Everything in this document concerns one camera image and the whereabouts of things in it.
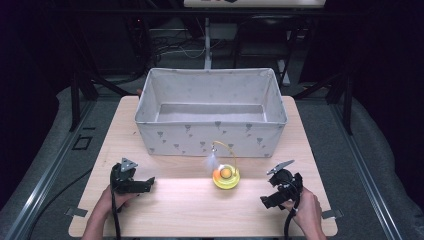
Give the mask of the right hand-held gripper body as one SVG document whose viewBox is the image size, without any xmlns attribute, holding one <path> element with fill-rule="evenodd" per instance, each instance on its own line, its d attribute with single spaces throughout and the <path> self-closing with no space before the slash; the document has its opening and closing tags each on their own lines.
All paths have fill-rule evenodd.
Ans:
<svg viewBox="0 0 424 240">
<path fill-rule="evenodd" d="M 293 163 L 293 160 L 278 163 L 267 172 L 270 175 L 269 183 L 277 188 L 275 193 L 282 195 L 281 202 L 288 200 L 296 201 L 300 197 L 303 189 L 303 179 L 299 173 L 292 174 L 286 167 Z"/>
</svg>

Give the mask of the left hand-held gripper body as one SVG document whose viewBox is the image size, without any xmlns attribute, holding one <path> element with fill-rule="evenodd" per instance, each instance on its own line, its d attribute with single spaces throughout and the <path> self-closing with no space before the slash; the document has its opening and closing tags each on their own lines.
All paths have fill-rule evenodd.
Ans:
<svg viewBox="0 0 424 240">
<path fill-rule="evenodd" d="M 110 185 L 114 192 L 118 194 L 135 193 L 135 181 L 133 176 L 136 172 L 137 163 L 123 158 L 120 163 L 116 163 L 110 173 Z"/>
</svg>

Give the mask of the yellow cat toy with feather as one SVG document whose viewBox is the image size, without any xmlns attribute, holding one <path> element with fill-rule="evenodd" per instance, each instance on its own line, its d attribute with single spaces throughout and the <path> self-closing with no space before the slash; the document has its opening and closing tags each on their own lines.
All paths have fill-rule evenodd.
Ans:
<svg viewBox="0 0 424 240">
<path fill-rule="evenodd" d="M 218 146 L 224 148 L 231 159 L 232 164 L 220 163 L 217 157 Z M 211 152 L 206 158 L 205 166 L 212 177 L 213 183 L 220 189 L 230 190 L 236 187 L 240 181 L 240 172 L 237 168 L 237 157 L 232 148 L 220 141 L 213 141 Z"/>
</svg>

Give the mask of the grey printed fabric storage box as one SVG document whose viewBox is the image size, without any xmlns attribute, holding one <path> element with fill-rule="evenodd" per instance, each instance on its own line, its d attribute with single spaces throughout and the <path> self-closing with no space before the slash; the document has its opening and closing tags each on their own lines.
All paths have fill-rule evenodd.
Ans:
<svg viewBox="0 0 424 240">
<path fill-rule="evenodd" d="M 135 113 L 153 155 L 206 156 L 219 141 L 238 157 L 268 158 L 287 122 L 270 68 L 153 68 Z"/>
</svg>

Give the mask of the person's left hand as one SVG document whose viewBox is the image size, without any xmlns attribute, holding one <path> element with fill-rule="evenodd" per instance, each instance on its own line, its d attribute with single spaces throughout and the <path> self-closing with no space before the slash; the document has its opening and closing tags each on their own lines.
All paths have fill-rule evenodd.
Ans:
<svg viewBox="0 0 424 240">
<path fill-rule="evenodd" d="M 107 186 L 96 203 L 93 213 L 98 216 L 107 216 L 112 211 L 112 203 L 120 208 L 127 206 L 131 199 L 138 196 L 138 193 L 112 194 L 111 187 Z"/>
</svg>

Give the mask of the person's right hand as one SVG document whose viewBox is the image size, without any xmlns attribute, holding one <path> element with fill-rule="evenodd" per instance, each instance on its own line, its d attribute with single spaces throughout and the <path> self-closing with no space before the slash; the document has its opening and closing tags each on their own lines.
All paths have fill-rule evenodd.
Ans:
<svg viewBox="0 0 424 240">
<path fill-rule="evenodd" d="M 305 235 L 322 230 L 320 203 L 317 196 L 307 188 L 303 188 L 298 206 L 295 206 L 294 201 L 286 201 L 283 206 L 288 210 L 296 209 L 294 220 Z"/>
</svg>

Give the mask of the metal table clip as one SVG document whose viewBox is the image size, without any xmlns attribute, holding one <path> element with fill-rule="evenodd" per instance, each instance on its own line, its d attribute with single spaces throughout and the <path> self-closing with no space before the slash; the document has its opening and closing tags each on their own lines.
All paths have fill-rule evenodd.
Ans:
<svg viewBox="0 0 424 240">
<path fill-rule="evenodd" d="M 337 219 L 337 218 L 341 218 L 343 217 L 344 214 L 341 210 L 339 209 L 331 209 L 331 210 L 327 210 L 327 211 L 323 211 L 322 212 L 322 218 L 323 219 Z"/>
<path fill-rule="evenodd" d="M 80 209 L 77 207 L 69 207 L 66 211 L 65 211 L 65 215 L 70 216 L 70 217 L 85 217 L 86 214 L 88 213 L 87 210 L 85 209 Z"/>
</svg>

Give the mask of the black metal stand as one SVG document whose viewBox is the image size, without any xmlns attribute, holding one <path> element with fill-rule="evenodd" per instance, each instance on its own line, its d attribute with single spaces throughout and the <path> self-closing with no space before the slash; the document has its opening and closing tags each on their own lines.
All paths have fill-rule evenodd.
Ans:
<svg viewBox="0 0 424 240">
<path fill-rule="evenodd" d="M 333 76 L 313 84 L 298 94 L 293 96 L 294 99 L 303 99 L 319 89 L 329 86 L 329 91 L 325 96 L 328 104 L 337 104 L 342 101 L 342 126 L 349 135 L 352 135 L 351 129 L 351 110 L 353 102 L 353 78 L 351 73 L 340 72 Z"/>
<path fill-rule="evenodd" d="M 80 94 L 83 94 L 89 101 L 96 101 L 99 97 L 94 86 L 95 83 L 106 87 L 121 97 L 133 96 L 133 93 L 123 90 L 99 75 L 89 57 L 88 50 L 85 49 L 83 34 L 76 20 L 65 20 L 64 27 L 68 33 L 69 55 L 72 59 L 73 76 L 70 81 L 72 124 L 70 131 L 73 132 L 81 122 Z"/>
</svg>

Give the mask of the black chair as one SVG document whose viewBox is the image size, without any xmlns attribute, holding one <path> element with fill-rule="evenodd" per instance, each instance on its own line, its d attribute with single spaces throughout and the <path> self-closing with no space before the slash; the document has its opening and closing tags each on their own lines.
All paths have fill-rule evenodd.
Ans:
<svg viewBox="0 0 424 240">
<path fill-rule="evenodd" d="M 279 86 L 289 86 L 287 75 L 299 32 L 295 16 L 252 16 L 239 23 L 233 40 L 233 67 L 241 58 L 272 58 L 278 66 Z"/>
</svg>

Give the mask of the white stand pole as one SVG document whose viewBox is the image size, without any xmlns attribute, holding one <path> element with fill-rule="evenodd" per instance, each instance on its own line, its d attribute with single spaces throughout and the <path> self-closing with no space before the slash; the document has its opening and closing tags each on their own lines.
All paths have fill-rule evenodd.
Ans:
<svg viewBox="0 0 424 240">
<path fill-rule="evenodd" d="M 212 53 L 211 53 L 211 35 L 210 35 L 210 21 L 205 18 L 205 63 L 204 69 L 212 68 Z"/>
</svg>

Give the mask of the aluminium floor rail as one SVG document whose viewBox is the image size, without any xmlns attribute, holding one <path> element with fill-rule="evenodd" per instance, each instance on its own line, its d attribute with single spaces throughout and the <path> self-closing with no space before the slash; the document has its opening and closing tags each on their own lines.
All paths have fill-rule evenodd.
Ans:
<svg viewBox="0 0 424 240">
<path fill-rule="evenodd" d="M 77 139 L 81 124 L 95 105 L 95 101 L 84 103 L 80 120 L 72 127 L 71 106 L 60 104 L 53 126 L 34 161 L 0 211 L 0 240 L 20 240 L 27 237 L 65 162 L 71 144 Z"/>
<path fill-rule="evenodd" d="M 379 191 L 374 178 L 366 165 L 365 159 L 357 145 L 355 137 L 349 134 L 343 125 L 342 111 L 337 105 L 330 104 L 329 108 L 336 120 L 336 124 L 340 129 L 343 138 L 348 145 L 348 148 L 350 149 L 359 179 L 387 240 L 404 240 L 393 220 L 393 216 L 387 207 L 386 201 L 383 199 L 381 192 Z"/>
</svg>

